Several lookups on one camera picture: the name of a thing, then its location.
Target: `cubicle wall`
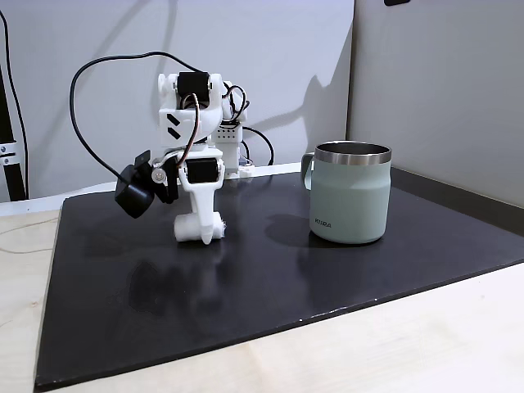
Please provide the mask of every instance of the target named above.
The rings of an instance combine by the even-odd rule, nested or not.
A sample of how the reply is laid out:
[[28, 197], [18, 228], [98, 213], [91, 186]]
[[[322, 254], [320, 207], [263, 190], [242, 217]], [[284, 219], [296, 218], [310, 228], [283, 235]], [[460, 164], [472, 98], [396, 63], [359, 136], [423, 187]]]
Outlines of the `cubicle wall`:
[[[276, 163], [345, 134], [353, 0], [2, 0], [0, 9], [10, 26], [32, 197], [114, 180], [82, 148], [68, 112], [75, 71], [99, 56], [164, 50], [241, 85], [251, 101], [247, 124], [271, 139]], [[158, 151], [156, 78], [181, 70], [147, 59], [87, 72], [77, 120], [93, 149], [117, 169]], [[246, 141], [255, 163], [267, 164], [264, 142], [249, 133]]]
[[357, 0], [350, 138], [524, 206], [523, 19], [518, 0]]

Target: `black rubber mat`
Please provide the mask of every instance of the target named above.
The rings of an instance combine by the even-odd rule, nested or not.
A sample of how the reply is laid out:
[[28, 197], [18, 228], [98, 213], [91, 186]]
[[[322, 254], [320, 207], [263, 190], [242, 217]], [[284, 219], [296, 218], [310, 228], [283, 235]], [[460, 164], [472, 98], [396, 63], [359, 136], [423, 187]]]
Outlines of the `black rubber mat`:
[[[416, 186], [409, 176], [403, 189]], [[174, 240], [174, 216], [190, 210], [186, 194], [140, 219], [129, 218], [112, 192], [65, 201], [38, 390], [197, 355], [524, 258], [524, 237], [398, 188], [385, 236], [366, 246], [309, 232], [299, 174], [226, 181], [215, 204], [226, 238], [204, 246]]]

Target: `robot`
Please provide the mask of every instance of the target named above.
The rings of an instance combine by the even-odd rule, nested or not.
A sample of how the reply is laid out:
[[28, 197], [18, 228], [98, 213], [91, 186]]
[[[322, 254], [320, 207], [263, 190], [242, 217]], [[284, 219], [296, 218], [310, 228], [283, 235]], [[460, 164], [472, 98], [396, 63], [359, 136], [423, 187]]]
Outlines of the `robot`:
[[178, 179], [189, 192], [192, 212], [178, 215], [178, 242], [224, 237], [225, 222], [214, 211], [215, 191], [226, 174], [239, 170], [242, 123], [249, 102], [245, 91], [219, 74], [181, 72], [158, 77], [159, 132], [163, 156], [151, 152], [136, 157], [120, 174], [115, 200], [137, 218], [155, 196], [164, 203], [178, 199]]

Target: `wooden table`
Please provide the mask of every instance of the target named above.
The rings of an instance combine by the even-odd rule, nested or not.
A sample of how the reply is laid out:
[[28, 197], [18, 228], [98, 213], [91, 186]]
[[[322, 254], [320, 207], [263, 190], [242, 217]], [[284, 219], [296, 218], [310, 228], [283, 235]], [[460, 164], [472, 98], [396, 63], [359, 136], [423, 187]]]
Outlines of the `wooden table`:
[[[0, 392], [30, 392], [58, 210], [0, 217]], [[73, 392], [523, 392], [524, 264]]]

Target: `stainless steel mug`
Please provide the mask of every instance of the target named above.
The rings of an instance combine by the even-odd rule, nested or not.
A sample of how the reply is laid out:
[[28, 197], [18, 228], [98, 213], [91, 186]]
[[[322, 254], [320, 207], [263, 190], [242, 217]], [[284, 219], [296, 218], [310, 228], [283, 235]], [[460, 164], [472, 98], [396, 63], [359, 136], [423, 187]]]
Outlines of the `stainless steel mug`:
[[310, 190], [309, 226], [332, 242], [373, 242], [386, 231], [391, 149], [340, 141], [318, 145], [302, 157]]

